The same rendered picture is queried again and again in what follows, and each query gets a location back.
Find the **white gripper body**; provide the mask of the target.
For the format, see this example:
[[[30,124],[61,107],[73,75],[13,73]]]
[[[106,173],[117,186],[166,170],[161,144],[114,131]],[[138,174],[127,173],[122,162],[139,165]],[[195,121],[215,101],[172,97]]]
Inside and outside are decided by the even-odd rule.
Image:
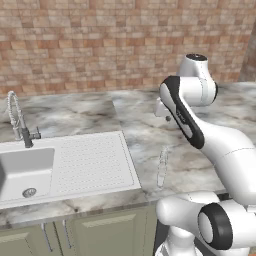
[[[157,98],[155,105],[155,116],[156,117],[164,117],[167,122],[169,122],[172,118],[172,114],[163,104],[160,98]]]

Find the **white sink with drainboard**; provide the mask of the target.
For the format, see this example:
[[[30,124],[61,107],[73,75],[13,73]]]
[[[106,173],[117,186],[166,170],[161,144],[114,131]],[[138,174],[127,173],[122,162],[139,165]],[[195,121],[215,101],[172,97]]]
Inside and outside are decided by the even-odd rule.
[[[0,209],[140,187],[121,131],[0,143]]]

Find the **pale green cupboard door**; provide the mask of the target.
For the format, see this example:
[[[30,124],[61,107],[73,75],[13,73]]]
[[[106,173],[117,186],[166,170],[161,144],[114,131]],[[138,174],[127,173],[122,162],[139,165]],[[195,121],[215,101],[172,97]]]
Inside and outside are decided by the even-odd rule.
[[[41,225],[0,231],[0,256],[61,256],[52,225],[46,231],[53,252],[49,252]]]
[[[71,249],[55,227],[63,256],[153,256],[156,223],[154,205],[67,219]]]

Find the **silver spring tap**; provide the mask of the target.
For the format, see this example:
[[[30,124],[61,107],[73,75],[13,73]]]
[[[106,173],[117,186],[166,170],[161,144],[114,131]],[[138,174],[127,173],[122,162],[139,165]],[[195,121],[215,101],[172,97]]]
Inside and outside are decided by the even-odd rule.
[[[12,103],[15,103],[18,119],[14,117]],[[26,148],[32,148],[33,140],[40,139],[41,133],[39,131],[34,134],[30,133],[19,104],[18,96],[14,91],[9,91],[7,94],[7,109],[15,139],[17,141],[23,140]]]

